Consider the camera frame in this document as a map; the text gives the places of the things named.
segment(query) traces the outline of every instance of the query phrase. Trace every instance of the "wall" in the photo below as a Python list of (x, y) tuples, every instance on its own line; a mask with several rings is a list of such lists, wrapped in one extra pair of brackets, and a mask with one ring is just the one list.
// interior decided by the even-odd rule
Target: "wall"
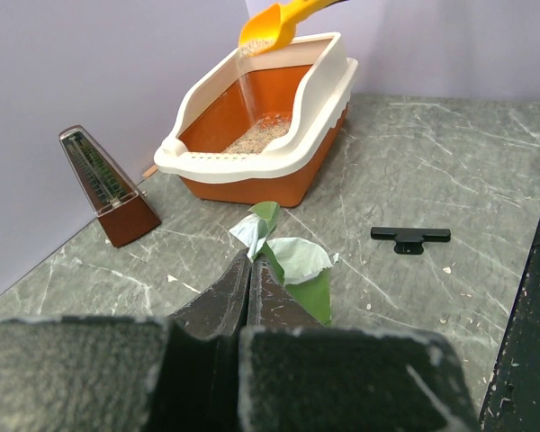
[(298, 34), (319, 32), (343, 34), (359, 92), (540, 101), (540, 0), (350, 0)]
[(94, 217), (59, 132), (82, 124), (140, 180), (247, 18), (243, 0), (0, 1), (0, 293)]

